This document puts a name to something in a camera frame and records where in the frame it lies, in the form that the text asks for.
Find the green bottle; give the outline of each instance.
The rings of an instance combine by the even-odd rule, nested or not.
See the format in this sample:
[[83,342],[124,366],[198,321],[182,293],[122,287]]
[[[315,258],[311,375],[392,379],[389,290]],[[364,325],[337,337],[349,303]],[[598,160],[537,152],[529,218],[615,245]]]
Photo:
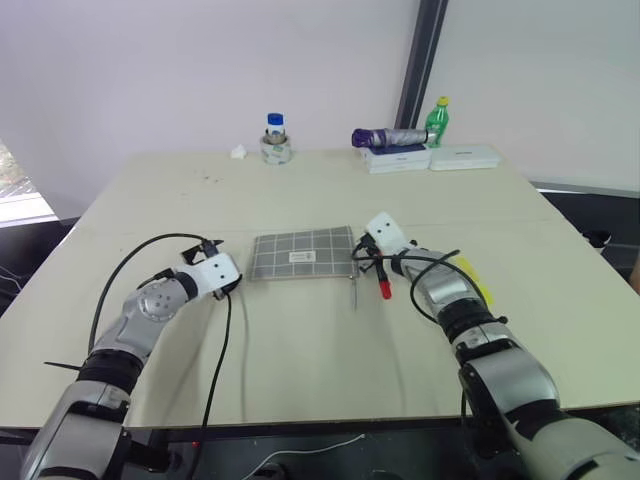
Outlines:
[[439,147],[442,135],[447,129],[447,123],[449,123],[449,112],[447,112],[447,105],[449,105],[449,97],[440,97],[436,108],[431,110],[431,113],[427,116],[427,122],[424,125],[425,130],[429,130],[436,133],[436,141],[431,147]]

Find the white label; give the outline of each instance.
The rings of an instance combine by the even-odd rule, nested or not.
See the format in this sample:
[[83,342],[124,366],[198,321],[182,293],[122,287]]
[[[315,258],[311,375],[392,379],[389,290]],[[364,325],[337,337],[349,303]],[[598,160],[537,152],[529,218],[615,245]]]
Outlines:
[[308,250],[306,252],[289,252],[289,263],[303,263],[303,262],[315,262],[316,252],[315,250]]

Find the yellow tag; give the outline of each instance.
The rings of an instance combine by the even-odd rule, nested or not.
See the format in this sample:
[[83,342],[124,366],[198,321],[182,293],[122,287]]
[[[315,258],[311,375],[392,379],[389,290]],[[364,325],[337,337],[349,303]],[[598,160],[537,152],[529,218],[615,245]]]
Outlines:
[[471,262],[469,262],[469,260],[467,260],[465,257],[461,255],[454,257],[453,260],[454,260],[453,263],[455,263],[458,267],[460,267],[460,270],[462,270],[464,273],[469,275],[471,280],[475,282],[475,284],[480,289],[480,292],[482,292],[482,296],[487,302],[487,305],[493,305],[493,296],[491,295],[491,292],[489,291],[487,286],[482,283],[475,269],[471,266]]

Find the white wall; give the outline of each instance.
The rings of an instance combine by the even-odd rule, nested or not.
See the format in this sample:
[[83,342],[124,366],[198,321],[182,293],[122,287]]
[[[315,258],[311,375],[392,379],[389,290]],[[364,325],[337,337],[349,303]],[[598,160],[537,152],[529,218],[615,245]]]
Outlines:
[[421,122],[533,180],[640,192],[640,2],[450,0]]
[[143,151],[392,126],[418,0],[3,0],[0,138],[61,218]]

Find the black pole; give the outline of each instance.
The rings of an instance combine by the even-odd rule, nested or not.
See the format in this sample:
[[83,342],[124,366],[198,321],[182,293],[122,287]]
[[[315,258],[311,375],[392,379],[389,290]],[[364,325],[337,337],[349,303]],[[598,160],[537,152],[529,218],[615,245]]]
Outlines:
[[448,0],[421,0],[395,128],[416,128]]

